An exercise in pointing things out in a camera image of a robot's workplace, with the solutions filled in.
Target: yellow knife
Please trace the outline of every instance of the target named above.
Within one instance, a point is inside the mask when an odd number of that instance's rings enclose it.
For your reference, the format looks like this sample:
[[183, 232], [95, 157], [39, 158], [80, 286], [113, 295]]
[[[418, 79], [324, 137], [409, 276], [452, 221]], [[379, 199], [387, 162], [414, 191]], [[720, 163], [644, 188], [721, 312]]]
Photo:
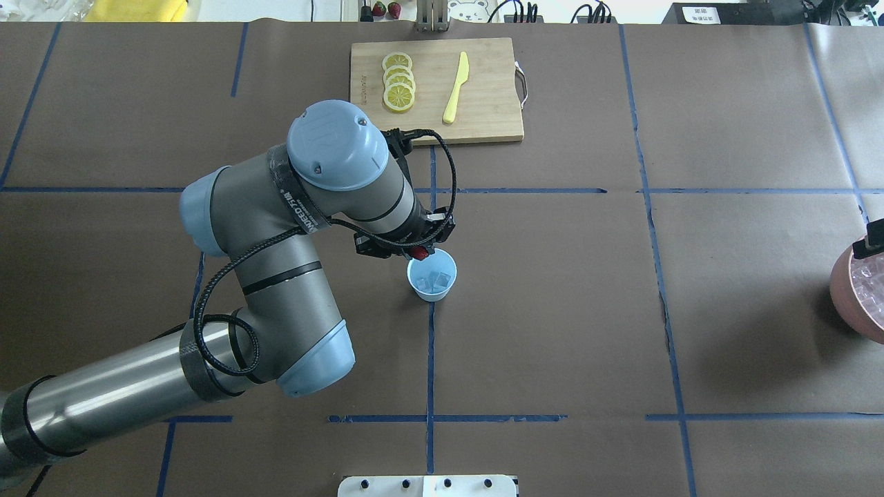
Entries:
[[457, 65], [457, 76], [454, 77], [454, 88], [451, 90], [451, 97], [442, 114], [442, 121], [446, 124], [453, 123], [454, 117], [457, 116], [457, 99], [461, 96], [461, 85], [467, 82], [467, 78], [469, 78], [469, 59], [467, 52], [461, 52], [461, 61]]

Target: wooden cutting board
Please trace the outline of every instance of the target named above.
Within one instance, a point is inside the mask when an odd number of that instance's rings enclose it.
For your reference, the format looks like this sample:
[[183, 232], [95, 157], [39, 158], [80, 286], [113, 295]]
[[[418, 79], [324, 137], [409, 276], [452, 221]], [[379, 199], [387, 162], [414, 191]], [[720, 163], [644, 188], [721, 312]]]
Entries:
[[[461, 52], [469, 58], [469, 80], [461, 87], [457, 119], [442, 122], [442, 112], [457, 74]], [[405, 52], [414, 62], [415, 105], [397, 114], [384, 107], [381, 62], [390, 52]], [[436, 130], [450, 143], [520, 141], [525, 136], [515, 91], [511, 38], [354, 43], [350, 54], [350, 102], [363, 108], [375, 126]], [[432, 144], [432, 138], [415, 144]]]

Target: cup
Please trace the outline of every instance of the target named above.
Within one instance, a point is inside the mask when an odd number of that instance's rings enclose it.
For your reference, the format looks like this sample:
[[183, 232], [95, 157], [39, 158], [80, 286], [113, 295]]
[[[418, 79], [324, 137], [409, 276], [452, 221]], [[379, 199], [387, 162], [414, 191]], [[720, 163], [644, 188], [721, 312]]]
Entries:
[[448, 294], [457, 279], [457, 264], [444, 250], [437, 248], [422, 261], [412, 259], [405, 271], [408, 283], [427, 302], [437, 302]]

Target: lemon slice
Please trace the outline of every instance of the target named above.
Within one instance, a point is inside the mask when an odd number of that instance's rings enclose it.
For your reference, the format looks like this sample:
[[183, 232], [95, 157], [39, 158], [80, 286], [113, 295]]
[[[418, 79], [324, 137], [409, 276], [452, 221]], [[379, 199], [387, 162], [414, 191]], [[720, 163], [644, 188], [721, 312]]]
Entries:
[[393, 112], [405, 112], [415, 104], [415, 91], [405, 83], [393, 83], [384, 90], [384, 105]]
[[408, 56], [405, 52], [393, 52], [391, 54], [387, 54], [384, 57], [384, 62], [381, 63], [381, 68], [385, 71], [394, 65], [404, 65], [408, 69], [414, 67], [411, 62], [411, 57]]
[[414, 74], [411, 73], [411, 69], [408, 69], [404, 65], [391, 65], [387, 67], [386, 71], [384, 71], [384, 81], [390, 79], [390, 76], [394, 74], [407, 74], [412, 80], [415, 78]]
[[396, 84], [396, 83], [405, 83], [405, 84], [409, 85], [411, 87], [411, 89], [417, 88], [417, 86], [415, 84], [415, 79], [412, 78], [411, 76], [407, 75], [406, 73], [395, 73], [393, 76], [390, 76], [389, 78], [387, 78], [387, 80], [384, 81], [384, 88], [388, 88], [391, 85]]

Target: robotic arm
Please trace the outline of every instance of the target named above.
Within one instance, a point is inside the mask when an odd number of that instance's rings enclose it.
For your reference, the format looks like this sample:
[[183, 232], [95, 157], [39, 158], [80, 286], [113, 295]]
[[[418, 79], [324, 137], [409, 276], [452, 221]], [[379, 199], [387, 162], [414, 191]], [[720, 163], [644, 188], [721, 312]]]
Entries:
[[[341, 225], [356, 231], [360, 254], [432, 253], [453, 230], [453, 198], [428, 212], [404, 157], [412, 139], [428, 134], [438, 138], [428, 130], [382, 133], [351, 103], [324, 101], [293, 122], [284, 145], [187, 187], [180, 201], [187, 232], [203, 252], [231, 262], [182, 326], [0, 393], [0, 491], [38, 466], [251, 386], [275, 379], [298, 397], [347, 375], [353, 347], [309, 235]], [[354, 223], [331, 218], [338, 213]], [[247, 306], [204, 315], [230, 271]]]

